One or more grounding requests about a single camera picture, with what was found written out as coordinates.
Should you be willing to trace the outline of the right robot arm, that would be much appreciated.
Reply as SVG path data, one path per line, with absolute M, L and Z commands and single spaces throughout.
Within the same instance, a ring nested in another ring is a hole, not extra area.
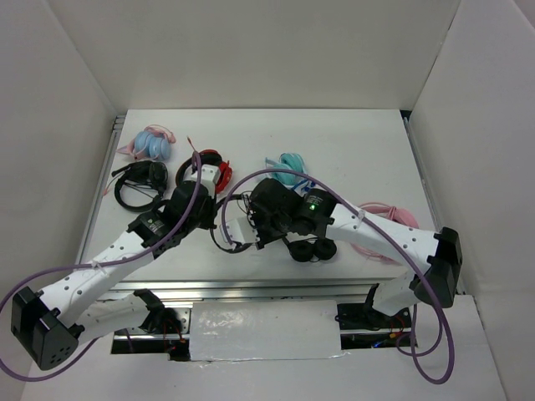
M 384 326 L 398 311 L 413 304 L 454 303 L 462 264 L 457 231 L 443 227 L 425 231 L 389 221 L 326 190 L 300 196 L 275 179 L 262 180 L 250 195 L 252 221 L 264 247 L 288 233 L 316 236 L 361 246 L 407 266 L 406 273 L 369 291 L 364 318 Z

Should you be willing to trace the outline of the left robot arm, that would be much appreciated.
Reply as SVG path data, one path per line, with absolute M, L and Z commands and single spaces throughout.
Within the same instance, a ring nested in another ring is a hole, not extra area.
M 69 274 L 39 291 L 23 283 L 12 297 L 11 331 L 43 371 L 64 363 L 83 343 L 122 329 L 147 333 L 180 330 L 176 312 L 148 289 L 118 300 L 101 300 L 129 274 L 178 246 L 195 229 L 209 229 L 216 215 L 215 193 L 187 181 L 132 221 L 98 256 L 69 268 Z

